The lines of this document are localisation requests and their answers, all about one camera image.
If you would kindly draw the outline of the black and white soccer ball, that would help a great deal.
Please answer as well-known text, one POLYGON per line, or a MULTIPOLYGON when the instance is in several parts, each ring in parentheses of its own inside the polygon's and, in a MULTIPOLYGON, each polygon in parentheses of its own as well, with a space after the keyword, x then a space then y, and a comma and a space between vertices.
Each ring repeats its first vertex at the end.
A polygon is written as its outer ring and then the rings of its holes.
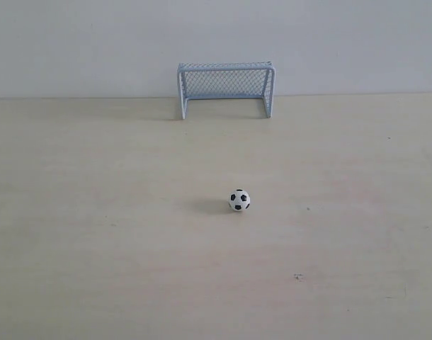
POLYGON ((235 212, 241 212, 250 207, 250 195, 241 188, 238 188, 230 193, 229 206, 235 212))

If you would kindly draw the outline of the small white soccer goal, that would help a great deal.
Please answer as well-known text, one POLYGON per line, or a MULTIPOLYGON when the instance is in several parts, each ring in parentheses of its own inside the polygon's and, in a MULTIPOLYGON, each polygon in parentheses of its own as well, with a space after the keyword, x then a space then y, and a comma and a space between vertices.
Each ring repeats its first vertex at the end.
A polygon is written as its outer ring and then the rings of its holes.
POLYGON ((261 99, 266 117, 272 117, 275 90, 272 62, 180 63, 176 77, 183 119, 189 101, 215 99, 261 99))

